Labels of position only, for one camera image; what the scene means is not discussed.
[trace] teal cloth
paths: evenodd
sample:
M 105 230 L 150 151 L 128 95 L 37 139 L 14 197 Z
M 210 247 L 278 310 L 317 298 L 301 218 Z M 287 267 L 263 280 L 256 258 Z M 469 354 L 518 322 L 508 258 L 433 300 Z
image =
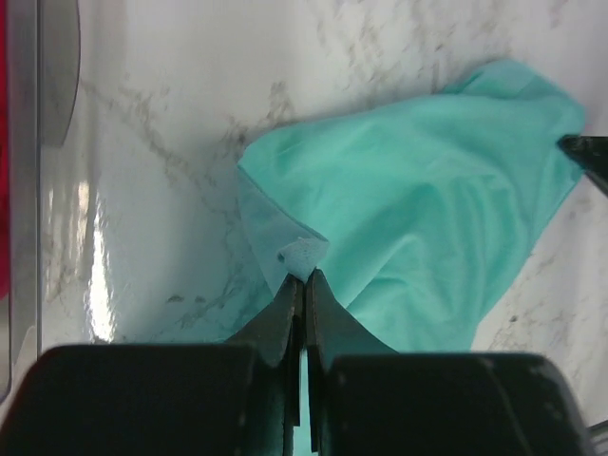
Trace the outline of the teal cloth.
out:
M 279 128 L 238 163 L 245 232 L 274 293 L 318 266 L 392 348 L 468 350 L 580 179 L 556 141 L 583 127 L 566 93 L 500 61 L 438 95 Z

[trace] marble countertop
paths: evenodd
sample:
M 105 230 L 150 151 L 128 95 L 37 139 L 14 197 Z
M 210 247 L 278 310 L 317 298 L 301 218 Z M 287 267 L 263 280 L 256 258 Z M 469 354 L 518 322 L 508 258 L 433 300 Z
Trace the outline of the marble countertop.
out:
M 602 0 L 81 0 L 66 142 L 42 157 L 42 345 L 217 341 L 270 299 L 234 165 L 277 125 L 440 89 L 511 56 L 608 133 Z M 541 352 L 608 417 L 608 199 L 584 180 L 474 349 Z

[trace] metal edge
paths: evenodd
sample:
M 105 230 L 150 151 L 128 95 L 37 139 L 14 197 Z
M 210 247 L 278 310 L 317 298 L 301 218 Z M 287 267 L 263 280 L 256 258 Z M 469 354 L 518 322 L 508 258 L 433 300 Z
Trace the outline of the metal edge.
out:
M 39 0 L 7 0 L 10 375 L 3 399 L 18 373 L 14 366 L 20 355 L 20 364 L 28 365 L 40 352 L 39 30 Z M 21 353 L 29 334 L 36 338 L 34 354 Z

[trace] glossy surface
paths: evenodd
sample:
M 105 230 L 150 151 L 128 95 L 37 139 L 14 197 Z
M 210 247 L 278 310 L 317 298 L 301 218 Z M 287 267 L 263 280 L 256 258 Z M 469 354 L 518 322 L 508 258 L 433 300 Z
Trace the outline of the glossy surface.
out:
M 209 341 L 270 299 L 239 225 L 234 164 L 278 124 L 429 93 L 510 55 L 608 133 L 600 0 L 82 0 L 61 148 L 42 156 L 42 345 Z M 608 415 L 608 201 L 562 206 L 476 348 L 543 352 L 589 423 Z

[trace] red object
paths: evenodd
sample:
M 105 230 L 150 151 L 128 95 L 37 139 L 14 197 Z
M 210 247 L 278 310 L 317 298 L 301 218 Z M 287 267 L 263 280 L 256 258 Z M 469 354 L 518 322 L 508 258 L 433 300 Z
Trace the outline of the red object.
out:
M 0 297 L 10 288 L 7 2 L 0 0 Z

